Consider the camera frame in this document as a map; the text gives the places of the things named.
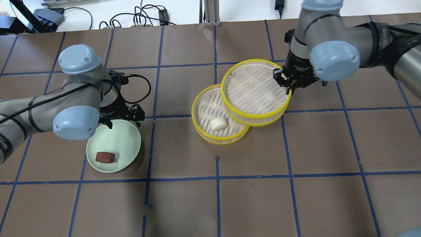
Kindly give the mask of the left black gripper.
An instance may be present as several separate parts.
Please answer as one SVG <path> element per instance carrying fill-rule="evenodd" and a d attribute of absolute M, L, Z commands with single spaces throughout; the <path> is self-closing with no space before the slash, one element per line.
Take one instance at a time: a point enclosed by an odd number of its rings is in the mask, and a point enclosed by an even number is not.
<path fill-rule="evenodd" d="M 101 79 L 105 88 L 99 109 L 99 124 L 105 124 L 109 129 L 112 129 L 112 120 L 122 119 L 132 121 L 140 127 L 141 122 L 145 119 L 145 112 L 139 103 L 145 100 L 146 96 L 135 102 L 130 102 L 122 95 L 121 87 L 129 83 L 129 78 L 136 77 L 145 80 L 146 77 L 123 72 L 109 72 L 108 75 L 107 78 Z"/>

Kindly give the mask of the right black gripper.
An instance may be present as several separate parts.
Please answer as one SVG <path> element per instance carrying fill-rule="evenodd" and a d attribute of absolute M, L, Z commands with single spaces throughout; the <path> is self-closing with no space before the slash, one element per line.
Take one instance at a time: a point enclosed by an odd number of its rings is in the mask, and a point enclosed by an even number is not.
<path fill-rule="evenodd" d="M 280 87 L 286 88 L 286 94 L 293 96 L 294 91 L 317 82 L 309 59 L 287 59 L 282 68 L 273 70 L 273 78 Z"/>

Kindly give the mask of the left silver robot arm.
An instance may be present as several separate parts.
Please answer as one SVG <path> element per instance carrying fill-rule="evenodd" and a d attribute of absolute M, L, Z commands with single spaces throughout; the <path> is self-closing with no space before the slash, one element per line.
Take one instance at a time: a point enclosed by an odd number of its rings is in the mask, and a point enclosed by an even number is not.
<path fill-rule="evenodd" d="M 106 70 L 94 49 L 71 45 L 58 58 L 66 80 L 61 93 L 1 100 L 1 163 L 30 135 L 53 131 L 58 137 L 82 141 L 91 138 L 100 123 L 123 119 L 137 126 L 145 119 L 140 101 L 127 101 L 121 86 L 138 74 Z"/>

